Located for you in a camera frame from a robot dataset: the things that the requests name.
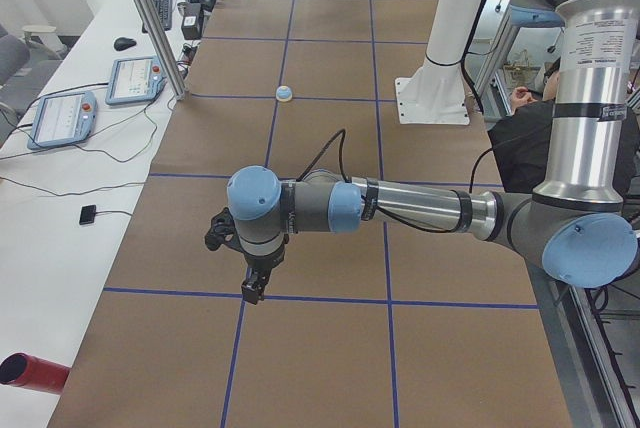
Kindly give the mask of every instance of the white round object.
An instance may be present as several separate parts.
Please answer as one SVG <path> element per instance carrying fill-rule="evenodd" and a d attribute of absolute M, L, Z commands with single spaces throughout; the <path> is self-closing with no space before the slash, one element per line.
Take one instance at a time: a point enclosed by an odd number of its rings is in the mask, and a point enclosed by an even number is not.
<path fill-rule="evenodd" d="M 293 98 L 293 91 L 288 86 L 279 86 L 276 90 L 276 100 L 286 102 Z"/>

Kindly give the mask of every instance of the person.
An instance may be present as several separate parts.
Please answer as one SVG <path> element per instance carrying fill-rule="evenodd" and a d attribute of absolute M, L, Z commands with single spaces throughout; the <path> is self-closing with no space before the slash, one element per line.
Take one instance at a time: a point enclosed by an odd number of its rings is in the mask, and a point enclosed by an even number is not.
<path fill-rule="evenodd" d="M 494 156 L 506 192 L 532 193 L 542 183 L 547 169 L 551 124 L 560 79 L 560 59 L 545 73 L 542 100 L 537 101 L 523 86 L 510 96 L 513 115 L 489 130 Z M 634 156 L 640 145 L 640 129 L 635 114 L 627 108 L 622 122 L 620 144 L 613 174 L 613 188 L 624 197 L 636 174 Z"/>

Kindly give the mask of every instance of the computer mouse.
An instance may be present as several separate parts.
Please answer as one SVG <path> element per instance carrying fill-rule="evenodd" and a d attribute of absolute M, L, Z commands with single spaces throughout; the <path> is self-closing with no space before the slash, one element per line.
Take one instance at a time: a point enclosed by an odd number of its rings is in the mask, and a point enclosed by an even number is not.
<path fill-rule="evenodd" d="M 124 36 L 121 36 L 113 42 L 113 48 L 116 51 L 122 51 L 126 50 L 127 48 L 131 48 L 132 46 L 136 46 L 137 44 L 138 43 L 133 38 L 125 38 Z"/>

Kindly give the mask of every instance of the white table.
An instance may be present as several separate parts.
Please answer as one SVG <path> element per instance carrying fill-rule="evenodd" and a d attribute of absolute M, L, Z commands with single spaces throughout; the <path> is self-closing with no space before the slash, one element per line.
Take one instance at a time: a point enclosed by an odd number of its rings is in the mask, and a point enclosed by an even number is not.
<path fill-rule="evenodd" d="M 176 59 L 184 39 L 181 18 L 173 13 L 167 32 Z M 119 36 L 137 40 L 123 52 L 113 49 Z M 153 55 L 148 35 L 132 0 L 109 0 L 95 17 L 43 93 L 109 80 L 118 58 Z M 120 121 L 144 105 L 110 108 L 105 89 L 95 90 L 98 110 L 94 132 Z M 102 186 L 143 182 L 171 111 L 173 93 L 167 83 L 148 115 L 157 123 L 153 143 L 134 160 L 119 164 L 101 153 L 69 147 L 0 161 L 0 176 L 57 193 L 81 192 Z M 22 123 L 32 121 L 32 108 Z M 91 138 L 83 144 L 128 158 L 145 146 L 153 130 L 143 114 Z M 26 135 L 15 133 L 0 157 L 29 151 Z M 83 196 L 53 197 L 0 180 L 0 361 L 25 352 L 71 366 L 105 279 L 129 222 L 124 214 L 96 217 L 92 225 L 78 224 L 83 205 L 99 211 L 132 212 L 142 186 L 100 191 Z M 47 425 L 57 395 L 0 385 L 0 426 L 41 428 Z"/>

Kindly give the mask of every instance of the dark shirt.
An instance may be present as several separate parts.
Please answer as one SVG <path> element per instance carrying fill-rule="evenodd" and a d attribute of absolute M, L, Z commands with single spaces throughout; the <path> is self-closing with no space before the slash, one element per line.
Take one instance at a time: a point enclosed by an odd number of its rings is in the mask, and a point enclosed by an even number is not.
<path fill-rule="evenodd" d="M 552 121 L 553 101 L 537 101 L 518 108 L 513 116 L 499 121 L 489 131 L 493 146 L 522 136 L 520 140 L 505 143 L 494 149 L 506 192 L 531 193 L 533 188 L 544 181 Z M 620 196 L 626 195 L 631 178 L 635 176 L 633 158 L 639 145 L 640 130 L 636 115 L 627 108 L 627 118 L 622 122 L 613 174 L 613 188 Z"/>

